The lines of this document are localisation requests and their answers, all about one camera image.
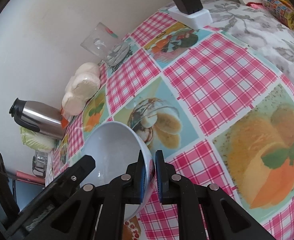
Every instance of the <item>white base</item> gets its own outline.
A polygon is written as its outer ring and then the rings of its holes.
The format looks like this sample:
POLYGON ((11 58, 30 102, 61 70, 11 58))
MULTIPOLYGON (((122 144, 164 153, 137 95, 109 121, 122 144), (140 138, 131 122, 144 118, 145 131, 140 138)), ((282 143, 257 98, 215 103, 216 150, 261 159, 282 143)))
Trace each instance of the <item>white base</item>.
POLYGON ((192 28, 193 30, 199 30, 213 22, 210 12, 207 9, 202 9, 193 14, 184 14, 178 10, 177 6, 168 9, 169 15, 176 21, 192 28))

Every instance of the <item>bowl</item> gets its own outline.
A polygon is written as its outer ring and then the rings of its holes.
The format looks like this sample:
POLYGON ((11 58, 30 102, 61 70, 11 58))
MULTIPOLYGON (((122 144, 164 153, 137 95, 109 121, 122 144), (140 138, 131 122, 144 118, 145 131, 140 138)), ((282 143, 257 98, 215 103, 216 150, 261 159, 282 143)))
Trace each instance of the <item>bowl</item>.
POLYGON ((98 187, 125 174, 127 166, 137 162, 140 150, 146 169, 144 197, 140 205, 126 204, 125 221, 146 205, 153 191, 155 167, 148 147, 128 126, 111 121, 98 126, 81 150, 83 155, 90 155, 96 161, 96 168, 82 181, 81 187, 88 183, 98 187))

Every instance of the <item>table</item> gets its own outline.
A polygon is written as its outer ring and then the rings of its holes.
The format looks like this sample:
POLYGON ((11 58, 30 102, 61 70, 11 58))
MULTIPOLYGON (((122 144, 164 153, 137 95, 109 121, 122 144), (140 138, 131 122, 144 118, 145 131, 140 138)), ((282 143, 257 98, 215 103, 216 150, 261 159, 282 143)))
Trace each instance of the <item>table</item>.
MULTIPOLYGON (((46 185, 82 157, 103 122, 129 125, 152 154, 162 149, 193 183, 218 184, 277 239, 294 238, 294 86, 273 64, 228 33, 176 22, 167 8, 124 40, 119 65, 101 64, 101 88, 52 152, 46 185), (141 105, 157 102, 142 124, 141 105)), ((177 210, 156 190, 123 239, 178 239, 177 210)))

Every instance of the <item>wall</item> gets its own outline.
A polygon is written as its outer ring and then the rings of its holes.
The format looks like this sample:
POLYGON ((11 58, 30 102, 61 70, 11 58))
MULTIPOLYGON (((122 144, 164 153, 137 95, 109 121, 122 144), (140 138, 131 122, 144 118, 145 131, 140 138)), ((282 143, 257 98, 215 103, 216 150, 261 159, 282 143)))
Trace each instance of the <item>wall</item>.
POLYGON ((0 152, 9 172, 32 173, 34 151, 8 114, 15 98, 60 107, 75 70, 98 59, 80 46, 103 22, 124 36, 170 0, 11 0, 0 15, 0 152))

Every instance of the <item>screw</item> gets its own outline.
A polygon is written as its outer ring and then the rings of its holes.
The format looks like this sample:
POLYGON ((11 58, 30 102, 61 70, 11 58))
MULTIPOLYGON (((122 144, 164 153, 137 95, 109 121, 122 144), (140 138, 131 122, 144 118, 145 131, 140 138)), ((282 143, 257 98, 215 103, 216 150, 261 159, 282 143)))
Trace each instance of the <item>screw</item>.
POLYGON ((209 188, 213 191, 216 191, 219 189, 219 186, 216 183, 212 183, 209 185, 209 188))
POLYGON ((122 179, 122 180, 130 180, 130 178, 131 178, 131 176, 130 176, 129 174, 123 174, 123 175, 121 176, 121 179, 122 179))
POLYGON ((84 191, 91 191, 93 190, 94 186, 91 185, 91 184, 86 184, 84 187, 83 187, 83 190, 84 191))
POLYGON ((174 174, 173 176, 171 176, 171 178, 172 180, 179 181, 182 177, 179 174, 174 174))

